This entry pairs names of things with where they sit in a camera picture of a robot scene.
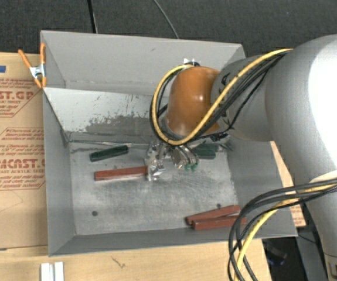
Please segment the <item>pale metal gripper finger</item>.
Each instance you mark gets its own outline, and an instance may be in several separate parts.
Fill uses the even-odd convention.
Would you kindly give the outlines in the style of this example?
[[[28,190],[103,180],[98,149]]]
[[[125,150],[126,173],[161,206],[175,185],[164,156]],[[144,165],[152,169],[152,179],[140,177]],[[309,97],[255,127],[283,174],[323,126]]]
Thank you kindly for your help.
[[[153,141],[148,145],[147,152],[145,154],[146,165],[157,164],[160,161],[161,159],[160,149],[161,149],[160,141]]]
[[[155,181],[165,170],[165,166],[162,162],[151,163],[147,166],[147,180]]]

